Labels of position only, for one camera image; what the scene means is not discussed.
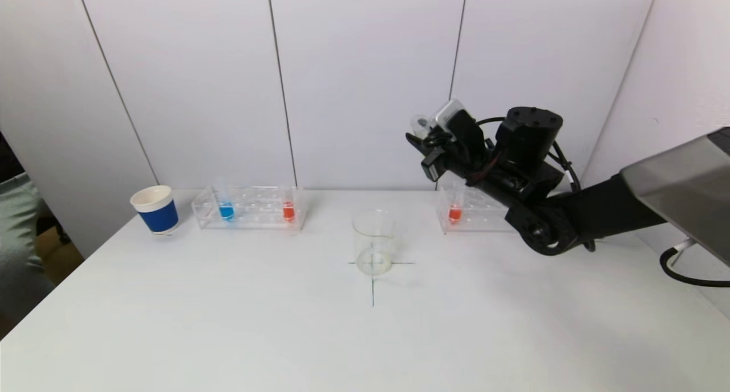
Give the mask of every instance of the robotic arm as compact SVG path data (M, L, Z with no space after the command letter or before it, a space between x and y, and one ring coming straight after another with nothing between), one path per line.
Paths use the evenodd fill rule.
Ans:
M495 144L480 125L496 121ZM670 221L730 265L730 238L720 230L730 215L730 127L581 189L555 142L563 119L550 111L515 107L504 118L477 122L451 100L412 124L415 135L406 138L425 156L425 175L435 182L451 171L506 205L505 220L540 254L579 245L594 251L594 239ZM563 171L546 163L548 156ZM563 172L573 191L548 197Z

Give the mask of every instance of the person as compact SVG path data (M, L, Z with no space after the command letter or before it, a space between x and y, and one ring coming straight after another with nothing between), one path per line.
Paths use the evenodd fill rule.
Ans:
M36 254L36 222L48 212L0 132L0 340L53 290Z

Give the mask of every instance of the white wall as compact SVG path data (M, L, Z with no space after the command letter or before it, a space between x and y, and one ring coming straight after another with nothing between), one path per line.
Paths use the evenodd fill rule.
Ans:
M608 117L651 0L467 0L453 98L477 119L536 106L564 119L580 176ZM485 126L485 134L497 124Z
M603 181L634 161L730 125L728 0L654 0L636 53L584 180ZM657 252L683 234L670 225L640 231ZM704 249L683 255L687 275L730 280ZM730 292L699 289L730 317Z
M163 184L294 185L269 0L84 0Z
M0 0L0 130L84 256L156 184L81 0Z
M448 100L464 0L271 0L299 184L431 189L409 120Z

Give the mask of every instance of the black cable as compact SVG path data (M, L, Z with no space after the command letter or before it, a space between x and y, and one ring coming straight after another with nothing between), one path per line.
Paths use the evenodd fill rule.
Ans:
M560 149L558 142L553 142L553 148L555 148L555 152L558 153L558 158L560 160L560 161L558 161L558 163L560 163L560 166L563 167L563 170L568 171L568 173L570 174L570 177L573 178L573 181L570 183L570 189L572 189L573 192L580 192L581 191L581 182L578 181L578 176L575 174L575 171L573 171L573 163L571 163L571 161L568 161L568 159L565 158L563 150Z
M679 251L675 247L672 247L664 251L662 256L659 257L659 265L662 266L662 270L664 270L664 273L674 278L675 280L678 280L679 282L683 282L689 285L710 288L730 288L730 281L698 280L698 278L685 277L684 275L679 275L678 273L674 272L672 269L670 269L669 263L670 259L672 259L672 257L678 253Z
M452 143L452 137L453 135L448 132L434 132L428 134L420 143L423 147L442 147L448 143Z
M576 175L575 171L573 171L573 163L571 163L571 161L568 161L568 158L565 158L563 150L560 149L558 142L553 142L553 148L555 148L555 152L558 155L555 156L550 152L547 152L547 155L549 155L550 158L552 158L553 160L557 161L557 163L563 168L564 171L568 171L568 174L570 174L570 178L572 178L570 182L571 191L573 191L573 193L580 192L581 182L578 181L578 176ZM587 251L595 252L595 241L593 239L589 239L583 242L583 246L586 247Z
M504 121L504 117L503 116L495 116L494 118L483 119L481 121L477 121L477 125L482 125L482 124L486 124L488 122L497 122L497 121Z

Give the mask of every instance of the test tube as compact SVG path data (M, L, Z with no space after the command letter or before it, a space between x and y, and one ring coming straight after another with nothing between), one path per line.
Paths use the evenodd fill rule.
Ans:
M230 195L226 188L226 182L224 179L216 179L216 183L213 184L213 194L216 196L216 202L218 203L218 210L221 212L221 217L224 220L232 220L235 215L233 202L230 200Z
M461 180L454 180L449 194L449 223L456 225L461 221L461 211L464 207L464 192L466 186Z
M287 223L293 223L297 219L297 209L294 208L294 188L280 187L282 191L282 215Z

